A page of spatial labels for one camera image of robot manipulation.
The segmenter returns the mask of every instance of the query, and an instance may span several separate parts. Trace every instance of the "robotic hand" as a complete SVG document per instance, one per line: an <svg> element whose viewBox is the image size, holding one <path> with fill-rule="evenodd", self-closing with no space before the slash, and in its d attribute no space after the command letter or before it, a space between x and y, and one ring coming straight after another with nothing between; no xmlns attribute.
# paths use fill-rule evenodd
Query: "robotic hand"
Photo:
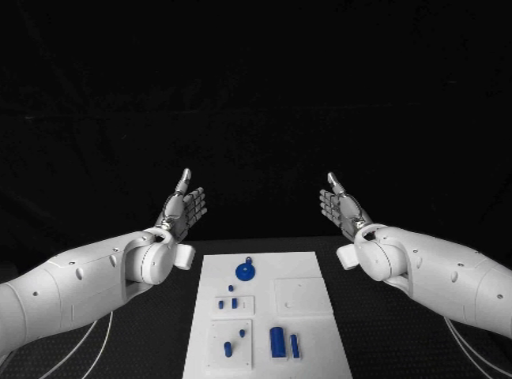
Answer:
<svg viewBox="0 0 512 379"><path fill-rule="evenodd" d="M202 188L186 196L185 169L154 227L78 247L0 284L0 357L84 327L163 283L173 266L190 269L195 250L179 242L206 213Z"/></svg>
<svg viewBox="0 0 512 379"><path fill-rule="evenodd" d="M372 223L333 173L328 181L322 214L352 242L338 249L343 268L361 265L437 314L512 339L512 271L463 245Z"/></svg>

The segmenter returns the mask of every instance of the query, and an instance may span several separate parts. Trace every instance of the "white board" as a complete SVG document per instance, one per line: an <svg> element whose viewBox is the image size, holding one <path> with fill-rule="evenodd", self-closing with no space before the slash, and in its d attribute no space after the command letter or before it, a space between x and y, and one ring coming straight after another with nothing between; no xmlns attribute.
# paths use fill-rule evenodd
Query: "white board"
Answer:
<svg viewBox="0 0 512 379"><path fill-rule="evenodd" d="M255 276L244 282L235 269L247 257ZM240 337L242 325L245 337ZM270 329L277 326L284 330L286 360L271 359ZM293 359L291 334L299 338L300 359ZM227 341L231 357L224 352ZM315 252L203 257L183 379L265 377L352 378Z"/></svg>

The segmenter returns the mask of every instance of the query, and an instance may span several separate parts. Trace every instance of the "blue disc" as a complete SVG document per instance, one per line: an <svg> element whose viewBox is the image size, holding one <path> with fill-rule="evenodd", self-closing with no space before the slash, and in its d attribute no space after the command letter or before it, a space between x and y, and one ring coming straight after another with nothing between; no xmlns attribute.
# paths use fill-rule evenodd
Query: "blue disc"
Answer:
<svg viewBox="0 0 512 379"><path fill-rule="evenodd" d="M242 263L237 267L237 269L235 269L235 275L237 275L237 278L240 280L242 280L244 282L247 282L248 280L251 280L254 278L254 274L255 273L257 273L257 271L255 271L254 266L252 266L252 260L248 257L247 258L247 262Z"/></svg>

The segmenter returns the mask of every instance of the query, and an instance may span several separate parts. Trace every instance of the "black backdrop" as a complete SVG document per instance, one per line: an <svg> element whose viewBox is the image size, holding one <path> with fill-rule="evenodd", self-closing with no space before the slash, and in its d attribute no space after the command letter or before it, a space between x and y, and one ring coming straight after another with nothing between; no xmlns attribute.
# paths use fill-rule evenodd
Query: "black backdrop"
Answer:
<svg viewBox="0 0 512 379"><path fill-rule="evenodd" d="M0 2L0 261L149 227L189 167L188 241L338 235L333 171L512 268L512 2L240 3Z"/></svg>

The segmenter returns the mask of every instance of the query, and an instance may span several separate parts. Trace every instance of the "mesh surface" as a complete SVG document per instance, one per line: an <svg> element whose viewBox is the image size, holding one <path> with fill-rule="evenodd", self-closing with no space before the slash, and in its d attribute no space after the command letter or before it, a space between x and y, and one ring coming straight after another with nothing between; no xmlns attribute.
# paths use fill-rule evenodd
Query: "mesh surface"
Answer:
<svg viewBox="0 0 512 379"><path fill-rule="evenodd" d="M485 377L456 344L443 317L394 287L375 282L359 267L343 271L336 249L346 242L342 236L186 242L196 248L192 270L175 268L167 280L114 312L105 351L88 379L182 378L203 254L290 251L316 252L355 379ZM110 316L98 321L84 345L50 379L85 375L105 340L108 320ZM455 325L481 355L512 373L488 332ZM17 349L1 368L0 379L39 379L88 330L89 326Z"/></svg>

